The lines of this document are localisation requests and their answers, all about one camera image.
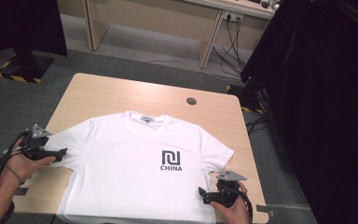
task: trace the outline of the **round cable hole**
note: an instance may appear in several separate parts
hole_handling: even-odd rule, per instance
[[[197,104],[197,100],[194,99],[193,97],[188,97],[186,99],[187,103],[190,104],[190,105],[196,105]]]

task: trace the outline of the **gray carpet floor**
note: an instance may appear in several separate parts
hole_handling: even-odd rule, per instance
[[[243,85],[238,79],[210,76],[151,63],[139,63],[68,50],[68,58],[49,55],[55,60],[39,84],[0,78],[0,157],[12,139],[21,131],[38,124],[46,127],[57,104],[75,73],[89,73],[144,82],[226,93],[228,84]],[[12,52],[0,51],[0,66]],[[258,116],[243,112],[246,122]],[[316,223],[296,176],[281,167],[272,144],[269,129],[250,134],[255,163],[268,205],[268,223]],[[52,216],[15,214],[10,223],[51,222]]]

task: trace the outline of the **white t-shirt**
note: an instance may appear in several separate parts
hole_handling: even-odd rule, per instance
[[[50,137],[73,170],[57,215],[71,223],[215,223],[212,190],[233,151],[200,126],[137,112],[88,119]]]

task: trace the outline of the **black logo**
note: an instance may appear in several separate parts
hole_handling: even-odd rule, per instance
[[[165,171],[182,171],[182,167],[180,167],[180,151],[174,153],[172,151],[162,150],[162,165],[159,169]]]

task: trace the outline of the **t-shirt sleeve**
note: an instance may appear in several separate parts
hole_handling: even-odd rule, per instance
[[[199,127],[200,155],[209,172],[222,172],[234,151]]]
[[[58,151],[67,148],[62,161],[53,162],[50,166],[65,166],[75,170],[76,165],[82,160],[87,141],[90,138],[92,128],[91,119],[83,121],[67,130],[52,135],[45,145],[45,150]]]

